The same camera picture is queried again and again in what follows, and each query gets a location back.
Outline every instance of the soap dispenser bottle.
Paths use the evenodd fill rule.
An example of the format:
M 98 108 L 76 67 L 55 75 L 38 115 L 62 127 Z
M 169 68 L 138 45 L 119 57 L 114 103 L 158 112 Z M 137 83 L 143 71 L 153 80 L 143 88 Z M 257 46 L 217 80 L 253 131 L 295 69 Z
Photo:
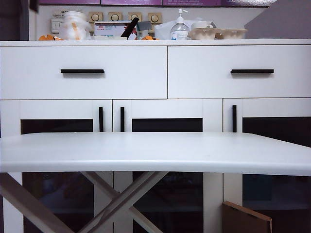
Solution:
M 184 18 L 182 18 L 183 12 L 188 12 L 179 9 L 179 17 L 176 20 L 176 24 L 171 29 L 171 40 L 188 40 L 189 27 L 184 24 Z

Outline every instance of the white tabletop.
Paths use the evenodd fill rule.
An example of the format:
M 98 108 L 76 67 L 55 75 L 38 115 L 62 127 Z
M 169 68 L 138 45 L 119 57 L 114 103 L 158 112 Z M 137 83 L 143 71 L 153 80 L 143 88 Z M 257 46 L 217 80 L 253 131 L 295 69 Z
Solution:
M 1 172 L 192 171 L 311 176 L 311 148 L 249 133 L 34 133 L 2 138 Z

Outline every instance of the drawer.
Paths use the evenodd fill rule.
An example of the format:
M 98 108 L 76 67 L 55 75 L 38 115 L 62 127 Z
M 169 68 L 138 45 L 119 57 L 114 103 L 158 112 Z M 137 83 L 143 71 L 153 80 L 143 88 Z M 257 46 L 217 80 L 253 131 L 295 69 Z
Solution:
M 164 99 L 166 57 L 166 47 L 155 46 L 2 47 L 1 98 Z
M 309 45 L 169 47 L 169 98 L 310 97 L 310 57 Z

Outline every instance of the black cabinet handle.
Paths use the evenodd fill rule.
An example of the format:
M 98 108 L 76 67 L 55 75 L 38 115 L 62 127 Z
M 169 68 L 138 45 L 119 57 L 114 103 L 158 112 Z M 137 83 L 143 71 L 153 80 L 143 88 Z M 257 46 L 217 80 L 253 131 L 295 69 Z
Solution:
M 237 132 L 237 106 L 232 106 L 232 132 Z
M 104 112 L 103 107 L 99 107 L 99 132 L 104 132 Z
M 274 69 L 232 69 L 231 74 L 272 74 Z
M 124 131 L 124 107 L 120 108 L 120 132 Z
M 103 69 L 61 69 L 62 74 L 104 74 Z

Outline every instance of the crossed table legs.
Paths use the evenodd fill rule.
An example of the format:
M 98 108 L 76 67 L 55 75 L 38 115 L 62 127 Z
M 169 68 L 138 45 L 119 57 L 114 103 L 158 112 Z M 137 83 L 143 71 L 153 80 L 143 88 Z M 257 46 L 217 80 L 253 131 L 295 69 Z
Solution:
M 147 193 L 168 172 L 144 172 L 122 193 L 116 192 L 96 172 L 82 172 L 95 186 L 111 199 L 78 233 L 96 233 L 101 226 L 113 222 L 118 215 L 127 211 L 133 219 L 149 233 L 162 233 L 152 222 L 140 213 L 133 204 Z M 8 173 L 0 173 L 0 194 L 15 206 L 25 217 L 44 233 L 73 233 L 48 208 L 34 198 Z

